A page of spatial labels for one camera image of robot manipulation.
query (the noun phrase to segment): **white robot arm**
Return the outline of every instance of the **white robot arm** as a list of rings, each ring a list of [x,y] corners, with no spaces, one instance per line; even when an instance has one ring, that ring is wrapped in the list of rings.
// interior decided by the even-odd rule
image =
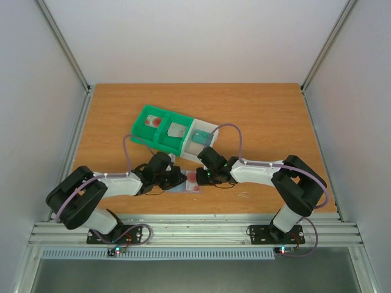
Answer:
[[[169,155],[158,152],[149,163],[125,174],[92,172],[80,166],[47,196],[46,204],[68,229],[85,226],[116,239],[123,225],[112,212],[97,208],[102,198],[146,194],[154,186],[171,189],[186,179]]]

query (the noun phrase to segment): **orange wooden surface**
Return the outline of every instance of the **orange wooden surface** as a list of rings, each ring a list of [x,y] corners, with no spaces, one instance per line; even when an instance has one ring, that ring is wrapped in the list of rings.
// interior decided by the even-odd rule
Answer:
[[[295,154],[326,178],[297,84],[98,84],[75,168],[87,165],[96,172],[125,172],[122,137],[130,132],[146,104],[217,125],[234,123],[243,132],[246,159],[276,161]],[[149,161],[146,147],[133,142],[127,147],[134,167]],[[226,158],[237,156],[236,131],[221,129],[214,148]],[[181,158],[176,164],[185,170],[200,166]],[[100,203],[101,208],[127,214],[277,212],[282,205],[275,188],[253,183],[232,189],[206,186],[200,194],[120,196]],[[334,202],[319,211],[335,212]]]

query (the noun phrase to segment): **aluminum frame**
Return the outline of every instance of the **aluminum frame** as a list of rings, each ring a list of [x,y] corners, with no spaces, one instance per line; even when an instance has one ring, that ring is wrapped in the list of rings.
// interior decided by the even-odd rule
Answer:
[[[312,82],[313,77],[315,76],[316,72],[321,66],[323,60],[326,58],[328,52],[330,51],[332,45],[334,44],[334,41],[337,39],[339,33],[341,32],[343,26],[345,25],[351,12],[353,11],[353,8],[356,6],[358,1],[359,0],[347,0],[344,8],[341,11],[341,14],[339,14],[338,16],[337,22],[334,24],[334,27],[332,28],[329,36],[326,39],[326,42],[324,43],[322,49],[320,50],[318,56],[316,57],[310,69],[310,72],[305,78],[303,85],[301,86],[302,90],[306,90],[310,85],[310,83]]]
[[[90,85],[88,84],[87,79],[84,77],[83,72],[81,71],[75,57],[73,56],[71,49],[69,48],[67,42],[65,41],[64,36],[62,35],[56,21],[54,20],[45,0],[34,0],[34,1],[35,1],[35,3],[37,3],[38,8],[42,12],[44,19],[48,23],[48,26],[51,29],[54,37],[58,41],[61,49],[63,50],[65,56],[68,59],[70,65],[72,66],[73,70],[75,71],[76,75],[78,76],[81,85],[84,87],[84,90],[87,93],[90,89]]]

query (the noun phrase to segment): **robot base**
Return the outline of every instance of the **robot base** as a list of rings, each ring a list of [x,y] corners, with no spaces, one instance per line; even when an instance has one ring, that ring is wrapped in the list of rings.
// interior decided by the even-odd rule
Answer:
[[[260,245],[260,244],[297,244],[296,239],[292,238],[290,234],[294,234],[299,239],[300,244],[305,243],[303,228],[301,225],[293,226],[290,233],[287,233],[287,236],[277,243],[271,236],[269,225],[251,225],[248,227],[247,232],[251,238],[251,244]]]
[[[121,234],[133,226],[134,225],[123,225],[121,227],[121,231],[122,231]],[[142,227],[137,227],[135,229],[132,229],[127,234],[129,234],[132,237],[131,242],[130,242],[131,244],[140,243],[141,236],[142,236]],[[110,242],[112,241],[112,236],[110,234],[109,235],[101,235],[101,237],[106,241],[110,241]],[[127,244],[128,242],[129,242],[129,237],[127,235],[124,235],[113,244],[116,244],[116,245]],[[107,245],[102,240],[100,240],[99,237],[92,230],[88,231],[87,244]]]

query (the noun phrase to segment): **purple cable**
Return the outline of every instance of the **purple cable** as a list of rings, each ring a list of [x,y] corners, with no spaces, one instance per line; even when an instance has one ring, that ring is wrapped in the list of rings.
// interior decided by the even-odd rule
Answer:
[[[97,179],[104,178],[104,177],[105,177],[104,174],[98,175],[98,176],[94,176],[94,177],[88,179],[87,181],[84,181],[78,188],[76,188],[75,191],[71,193],[71,195],[64,201],[62,206],[57,211],[56,218],[55,218],[56,219],[56,223],[60,223],[61,213],[64,211],[65,207],[69,204],[69,202],[72,200],[72,198],[74,198],[77,194],[79,194],[79,192],[82,191],[91,182],[93,182],[93,181],[95,181]],[[127,174],[107,174],[107,177],[108,178],[113,178],[113,177],[121,178],[121,177],[127,177]]]
[[[148,224],[137,224],[137,225],[134,225],[134,226],[130,227],[129,229],[127,229],[124,233],[122,233],[121,236],[119,236],[119,237],[118,237],[116,240],[114,240],[113,242],[104,240],[103,237],[101,236],[101,234],[100,234],[98,231],[95,231],[95,230],[92,230],[92,231],[95,233],[95,235],[98,236],[98,238],[99,238],[103,243],[105,243],[105,244],[115,244],[115,243],[116,243],[119,239],[121,239],[124,235],[126,235],[127,233],[129,233],[129,231],[131,231],[131,230],[133,230],[133,229],[135,229],[135,228],[138,228],[138,227],[144,227],[144,228],[146,228],[146,229],[148,230],[148,232],[149,232],[149,235],[148,235],[148,237],[146,238],[146,240],[143,240],[143,241],[141,241],[140,243],[130,243],[130,244],[129,244],[129,246],[130,246],[130,245],[132,245],[132,246],[137,246],[137,245],[143,245],[143,244],[147,243],[147,242],[151,239],[151,237],[152,237],[152,227],[151,227],[150,225],[148,225]]]
[[[128,137],[133,137],[133,138],[135,138],[135,139],[139,139],[139,140],[142,142],[142,144],[145,145],[145,146],[148,148],[148,150],[151,152],[152,155],[154,155],[155,152],[154,152],[154,151],[149,147],[149,145],[147,145],[147,143],[146,143],[143,139],[141,139],[140,137],[134,136],[134,135],[132,135],[132,134],[127,134],[127,135],[125,135],[125,136],[123,137],[123,139],[122,139],[122,147],[123,147],[123,152],[125,153],[126,162],[128,163],[128,171],[130,172],[130,171],[132,171],[132,164],[131,164],[131,162],[130,162],[130,157],[129,157],[129,154],[128,154],[128,150],[126,149],[126,139],[127,139]]]
[[[303,217],[302,219],[306,219],[309,222],[309,224],[311,224],[313,231],[315,232],[315,244],[314,244],[313,248],[309,252],[304,253],[302,255],[292,255],[290,253],[276,253],[276,255],[289,256],[290,258],[304,258],[308,255],[311,255],[315,251],[315,249],[318,247],[319,235],[318,235],[318,231],[316,230],[315,225],[307,217]]]
[[[238,134],[239,134],[239,156],[238,157],[239,157],[240,163],[243,163],[243,164],[246,164],[246,165],[250,165],[250,166],[270,167],[270,164],[268,164],[268,163],[255,162],[255,161],[252,161],[252,162],[246,161],[245,162],[243,160],[243,158],[242,158],[242,150],[243,150],[242,132],[240,131],[239,127],[237,127],[237,125],[232,124],[232,123],[224,123],[224,124],[221,124],[218,127],[216,127],[209,134],[208,138],[206,139],[204,148],[206,148],[208,146],[208,142],[210,141],[211,137],[213,136],[213,133],[215,131],[217,131],[219,128],[222,128],[224,126],[232,126],[232,127],[236,128],[236,130],[238,131]],[[304,171],[302,169],[296,168],[296,167],[291,167],[291,166],[287,166],[287,165],[283,165],[283,164],[272,164],[272,167],[284,168],[284,169],[288,169],[288,170],[291,170],[291,171],[299,172],[299,173],[302,173],[303,175],[309,177],[310,179],[314,180],[320,186],[320,188],[322,188],[322,190],[323,190],[323,192],[324,192],[324,194],[326,196],[326,199],[325,199],[324,203],[322,203],[322,204],[320,204],[318,206],[315,206],[315,209],[323,208],[324,206],[326,206],[329,203],[330,195],[329,195],[329,192],[327,191],[326,186],[324,186],[323,183],[318,178],[313,176],[311,173],[309,173],[307,171]]]
[[[220,128],[224,127],[224,126],[232,126],[234,128],[236,128],[236,130],[238,131],[238,134],[239,134],[239,158],[242,158],[242,150],[243,150],[243,137],[242,137],[242,132],[240,131],[240,128],[237,127],[237,125],[235,124],[232,124],[232,123],[224,123],[224,124],[221,124],[219,125],[218,127],[214,128],[213,131],[209,134],[208,138],[206,139],[206,142],[203,146],[203,148],[206,148],[208,145],[209,145],[209,141],[212,139],[213,137],[213,134]]]

